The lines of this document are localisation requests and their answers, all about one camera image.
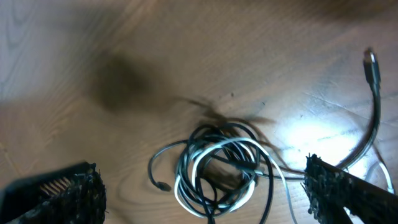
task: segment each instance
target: coiled cable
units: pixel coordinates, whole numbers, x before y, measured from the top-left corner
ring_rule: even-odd
[[[379,129],[381,79],[377,58],[371,49],[365,51],[364,70],[366,80],[373,94],[372,119],[369,122],[368,132],[363,136],[359,144],[337,165],[339,169],[347,169],[358,162],[371,148]],[[246,133],[249,137],[242,138],[237,134],[239,131]],[[243,206],[254,192],[257,177],[265,177],[269,180],[269,192],[260,224],[265,223],[271,208],[274,179],[283,182],[290,214],[293,222],[297,223],[286,181],[303,181],[303,177],[285,178],[282,170],[299,175],[304,175],[305,173],[301,170],[279,167],[263,147],[271,147],[271,144],[258,141],[253,132],[246,126],[239,123],[226,123],[221,126],[205,124],[194,130],[187,140],[177,141],[163,147],[152,156],[148,163],[149,179],[160,190],[171,191],[172,188],[164,182],[156,182],[154,180],[152,164],[163,152],[181,144],[185,145],[185,149],[178,159],[175,170],[174,194],[179,204],[188,212],[198,217],[207,217],[208,223],[213,224],[216,217],[220,217]],[[239,184],[236,188],[228,188],[205,175],[206,168],[213,159],[229,164],[241,171]],[[261,161],[264,161],[267,166],[267,174],[260,167]],[[190,179],[188,168],[192,162],[192,179]],[[272,166],[277,169],[279,176],[273,175]],[[204,196],[201,180],[210,184],[213,189],[213,198]],[[218,191],[221,191],[223,195],[218,196]],[[193,205],[202,206],[204,212],[198,211]]]

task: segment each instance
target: wooden table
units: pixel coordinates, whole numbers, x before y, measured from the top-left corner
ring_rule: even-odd
[[[398,185],[398,1],[0,1],[0,185],[87,160],[108,189],[106,223],[205,223],[152,186],[146,165],[208,109],[255,121],[295,169],[337,164],[366,129],[363,50],[382,73],[375,147]],[[174,181],[179,149],[155,164]],[[349,171],[363,177],[374,151]],[[386,188],[381,170],[371,179]],[[316,223],[289,183],[299,223]],[[267,182],[217,223],[258,223]],[[268,223],[292,223],[276,183]]]

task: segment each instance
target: cable plug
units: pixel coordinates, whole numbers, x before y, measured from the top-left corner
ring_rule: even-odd
[[[169,184],[163,183],[163,182],[158,182],[157,183],[157,188],[166,192],[170,192],[172,190],[171,186]]]
[[[368,48],[364,52],[363,67],[365,70],[366,81],[369,86],[375,90],[380,89],[380,71],[379,62],[377,61],[376,54],[373,52],[372,48]]]

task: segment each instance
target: white cable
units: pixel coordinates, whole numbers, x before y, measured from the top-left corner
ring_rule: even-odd
[[[375,168],[377,167],[377,165],[380,166],[381,170],[383,170],[384,176],[386,177],[387,191],[392,193],[392,194],[395,194],[394,187],[392,186],[392,180],[391,180],[391,177],[390,177],[390,173],[388,172],[386,165],[383,162],[381,162],[381,161],[375,162],[369,168],[368,173],[366,174],[366,177],[365,177],[365,181],[369,182],[370,177],[372,176],[372,173],[375,170]]]
[[[211,146],[205,148],[203,151],[201,151],[199,154],[197,154],[197,157],[195,158],[195,162],[193,163],[193,169],[192,169],[192,185],[195,187],[195,177],[196,177],[197,167],[198,167],[200,161],[201,161],[207,154],[209,154],[211,151],[213,151],[213,150],[215,150],[215,149],[219,149],[219,148],[221,148],[222,146],[224,146],[225,144],[235,143],[235,142],[238,143],[238,144],[240,144],[240,145],[242,145],[241,142],[250,142],[251,144],[254,144],[256,147],[258,147],[266,156],[268,156],[269,160],[273,163],[273,165],[274,165],[275,168],[277,169],[277,171],[278,171],[278,173],[279,173],[279,175],[280,175],[280,177],[281,177],[281,179],[282,179],[282,182],[283,182],[283,184],[284,184],[285,191],[286,191],[287,201],[288,201],[288,203],[289,203],[290,215],[292,216],[293,222],[294,222],[295,224],[297,224],[297,220],[296,220],[296,218],[295,218],[295,216],[294,216],[292,201],[291,201],[291,199],[290,199],[289,188],[287,187],[287,183],[286,183],[285,177],[284,177],[282,171],[280,170],[278,164],[277,164],[277,163],[275,162],[275,160],[271,157],[271,155],[270,155],[270,154],[269,154],[257,141],[255,141],[255,140],[252,140],[252,139],[249,139],[249,138],[232,138],[232,139],[228,139],[228,140],[225,140],[225,141],[221,141],[221,142],[219,142],[219,143],[216,143],[216,144],[214,144],[214,145],[211,145]],[[246,147],[246,146],[244,147],[244,149],[247,150],[247,152],[249,153],[249,155],[251,155],[250,157],[251,157],[252,161],[254,161],[254,157],[253,157],[253,155],[252,155],[251,150],[250,150],[248,147]],[[180,181],[181,181],[181,177],[180,177],[179,174],[177,174],[177,176],[176,176],[176,178],[175,178],[175,184],[174,184],[174,195],[175,195],[175,198],[177,199],[177,201],[179,202],[179,204],[180,204],[185,210],[187,210],[188,212],[190,212],[191,214],[193,214],[193,215],[195,215],[195,216],[197,216],[197,217],[204,218],[203,215],[197,213],[197,212],[194,211],[194,210],[191,210],[190,208],[188,208],[188,207],[180,200],[180,192],[179,192],[179,189],[178,189],[178,185],[180,184]],[[252,181],[252,182],[249,184],[249,188],[248,188],[248,190],[245,192],[244,196],[243,196],[240,200],[237,201],[236,205],[235,205],[231,210],[238,209],[239,207],[243,206],[243,205],[250,199],[250,197],[252,196],[252,194],[253,194],[253,192],[254,192],[254,186],[255,186],[255,183],[254,183],[254,181]]]

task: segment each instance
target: tangled cable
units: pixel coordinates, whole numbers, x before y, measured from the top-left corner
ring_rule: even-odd
[[[242,138],[238,131],[246,133],[249,137]],[[285,177],[279,166],[269,153],[257,142],[255,135],[245,126],[238,123],[226,123],[222,126],[206,124],[200,126],[191,134],[189,139],[178,141],[163,147],[149,161],[148,175],[150,181],[163,191],[171,191],[171,186],[163,182],[156,182],[152,176],[152,163],[164,151],[175,146],[185,144],[176,166],[174,195],[179,204],[193,215],[207,217],[209,223],[214,223],[214,218],[232,212],[242,207],[251,197],[257,182],[257,177],[268,177],[269,191],[266,208],[260,223],[264,223],[271,208],[274,191],[274,175],[272,165],[277,169],[284,183],[290,214],[294,223],[297,223],[290,201],[289,189]],[[265,160],[268,173],[264,174],[260,167],[261,157]],[[241,171],[238,187],[228,188],[206,175],[205,169],[210,161],[229,164]],[[192,180],[189,178],[190,164],[193,162]],[[214,198],[204,196],[201,180],[208,182],[213,189]],[[193,204],[201,205],[204,212],[198,211]]]
[[[371,148],[379,129],[381,115],[381,78],[376,55],[371,49],[367,49],[365,51],[363,65],[366,81],[368,82],[373,95],[372,118],[369,122],[368,131],[365,133],[358,145],[336,166],[339,169],[347,169],[358,162]],[[253,194],[258,177],[265,177],[269,179],[269,192],[266,208],[260,223],[264,223],[269,214],[275,179],[283,181],[289,203],[290,214],[293,222],[296,224],[297,221],[294,216],[286,180],[303,181],[305,172],[301,170],[288,169],[286,167],[279,167],[275,160],[273,160],[269,153],[263,148],[263,146],[271,147],[272,145],[268,142],[257,141],[253,132],[245,125],[239,123],[225,123],[221,126],[206,124],[194,130],[189,139],[177,141],[163,147],[149,161],[148,176],[150,181],[160,190],[171,191],[172,188],[168,184],[156,182],[154,180],[152,175],[152,164],[154,160],[166,150],[185,144],[185,149],[182,151],[176,166],[174,195],[179,204],[188,212],[198,217],[207,217],[208,222],[212,224],[215,222],[214,219],[216,217],[242,207]],[[248,138],[242,138],[239,131],[241,133],[246,133]],[[213,159],[229,164],[241,171],[237,187],[228,188],[219,181],[211,179],[205,175],[206,168]],[[265,174],[262,167],[260,167],[260,162],[262,161],[265,161],[267,166],[267,174]],[[192,162],[192,179],[190,179],[188,168]],[[277,169],[279,176],[273,175],[272,166]],[[391,183],[391,178],[389,177],[384,163],[382,163],[381,166],[386,174],[389,191],[393,191],[394,189]],[[292,174],[301,175],[301,177],[285,178],[281,169]],[[205,180],[210,184],[213,189],[213,199],[204,196],[201,180]],[[219,197],[218,191],[221,191],[223,195]],[[204,212],[198,211],[193,204],[202,206]]]

